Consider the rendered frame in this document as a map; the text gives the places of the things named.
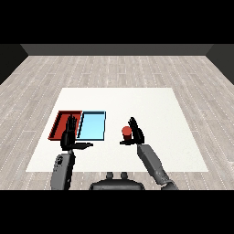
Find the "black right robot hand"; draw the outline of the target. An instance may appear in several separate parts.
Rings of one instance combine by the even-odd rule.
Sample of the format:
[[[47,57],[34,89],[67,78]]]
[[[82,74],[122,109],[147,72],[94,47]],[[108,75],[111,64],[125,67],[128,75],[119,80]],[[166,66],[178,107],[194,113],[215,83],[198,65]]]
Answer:
[[[129,127],[132,129],[132,139],[129,141],[121,141],[121,144],[131,145],[131,144],[143,144],[144,143],[144,134],[143,131],[138,127],[138,124],[134,117],[131,117],[129,120]]]

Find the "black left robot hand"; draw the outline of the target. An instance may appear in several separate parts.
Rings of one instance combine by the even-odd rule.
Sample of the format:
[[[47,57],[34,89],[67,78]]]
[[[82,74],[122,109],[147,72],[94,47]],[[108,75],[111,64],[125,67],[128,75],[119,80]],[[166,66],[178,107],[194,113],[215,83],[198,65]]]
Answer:
[[[88,147],[91,147],[91,143],[76,143],[76,131],[77,128],[77,119],[70,115],[66,122],[66,129],[62,133],[60,140],[60,147],[63,151],[69,151],[73,149],[84,150]]]

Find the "small red can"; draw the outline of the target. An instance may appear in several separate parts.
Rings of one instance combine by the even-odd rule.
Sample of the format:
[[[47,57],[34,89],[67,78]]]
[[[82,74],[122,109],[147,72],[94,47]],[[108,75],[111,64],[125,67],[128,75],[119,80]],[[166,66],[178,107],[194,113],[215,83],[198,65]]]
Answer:
[[[132,139],[132,129],[129,126],[124,126],[122,128],[122,136],[124,141],[129,141]]]

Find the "red shallow open box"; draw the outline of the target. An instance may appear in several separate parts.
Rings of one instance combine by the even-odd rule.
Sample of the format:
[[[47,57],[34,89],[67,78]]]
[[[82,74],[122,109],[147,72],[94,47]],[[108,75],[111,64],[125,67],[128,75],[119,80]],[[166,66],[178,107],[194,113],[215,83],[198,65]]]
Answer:
[[[53,123],[48,139],[60,141],[63,132],[66,130],[67,120],[70,116],[77,119],[76,127],[79,127],[82,111],[59,111]]]

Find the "light blue shallow open box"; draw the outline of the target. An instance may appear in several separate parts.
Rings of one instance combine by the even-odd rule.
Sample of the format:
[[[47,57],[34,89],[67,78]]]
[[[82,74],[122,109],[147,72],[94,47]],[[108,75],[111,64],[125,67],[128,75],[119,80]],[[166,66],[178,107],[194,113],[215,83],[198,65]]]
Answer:
[[[105,134],[105,111],[84,111],[81,115],[77,140],[103,141]]]

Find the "dark grey robot body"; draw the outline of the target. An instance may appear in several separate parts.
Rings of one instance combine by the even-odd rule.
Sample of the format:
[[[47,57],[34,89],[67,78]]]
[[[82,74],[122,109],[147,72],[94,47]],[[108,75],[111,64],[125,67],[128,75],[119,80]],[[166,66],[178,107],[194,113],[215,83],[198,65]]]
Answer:
[[[92,183],[90,190],[144,190],[144,185],[130,180],[126,172],[121,172],[120,179],[114,179],[113,172],[108,172],[104,180]]]

